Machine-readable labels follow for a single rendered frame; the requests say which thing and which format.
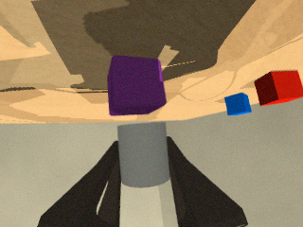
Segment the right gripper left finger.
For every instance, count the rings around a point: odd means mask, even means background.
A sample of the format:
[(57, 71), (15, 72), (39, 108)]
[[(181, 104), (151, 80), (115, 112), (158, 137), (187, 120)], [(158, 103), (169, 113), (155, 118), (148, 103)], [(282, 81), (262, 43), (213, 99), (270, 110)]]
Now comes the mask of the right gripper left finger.
[(118, 141), (115, 141), (98, 163), (41, 215), (37, 227), (119, 227), (120, 192)]

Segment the white cylinder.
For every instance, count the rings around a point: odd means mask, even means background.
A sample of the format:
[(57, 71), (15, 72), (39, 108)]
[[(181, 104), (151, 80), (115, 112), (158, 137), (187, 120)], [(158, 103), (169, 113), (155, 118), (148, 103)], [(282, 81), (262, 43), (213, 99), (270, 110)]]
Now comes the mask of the white cylinder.
[(166, 122), (120, 125), (117, 138), (124, 185), (145, 188), (169, 180)]

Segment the blue block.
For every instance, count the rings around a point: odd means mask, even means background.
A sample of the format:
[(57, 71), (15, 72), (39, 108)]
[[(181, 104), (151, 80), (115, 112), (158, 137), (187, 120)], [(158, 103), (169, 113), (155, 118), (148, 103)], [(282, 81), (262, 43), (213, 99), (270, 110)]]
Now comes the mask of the blue block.
[(224, 98), (227, 115), (239, 115), (251, 113), (248, 95), (244, 93), (227, 96)]

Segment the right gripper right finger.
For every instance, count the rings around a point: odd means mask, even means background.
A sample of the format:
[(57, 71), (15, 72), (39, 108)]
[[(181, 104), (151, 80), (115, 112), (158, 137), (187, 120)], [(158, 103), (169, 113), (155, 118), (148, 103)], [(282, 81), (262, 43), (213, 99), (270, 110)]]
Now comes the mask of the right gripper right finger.
[(247, 226), (242, 208), (196, 168), (170, 136), (167, 145), (178, 227)]

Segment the purple cube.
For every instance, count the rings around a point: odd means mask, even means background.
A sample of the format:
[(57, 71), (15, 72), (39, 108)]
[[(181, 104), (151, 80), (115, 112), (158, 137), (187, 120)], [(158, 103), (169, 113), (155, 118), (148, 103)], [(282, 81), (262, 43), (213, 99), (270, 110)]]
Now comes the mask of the purple cube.
[(150, 114), (167, 104), (160, 60), (114, 55), (107, 84), (110, 116)]

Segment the red block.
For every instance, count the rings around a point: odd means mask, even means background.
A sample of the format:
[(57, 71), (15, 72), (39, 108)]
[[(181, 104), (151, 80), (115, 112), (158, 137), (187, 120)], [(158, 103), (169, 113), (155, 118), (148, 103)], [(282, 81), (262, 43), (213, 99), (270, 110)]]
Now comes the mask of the red block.
[(270, 72), (254, 83), (260, 106), (303, 97), (303, 86), (298, 71)]

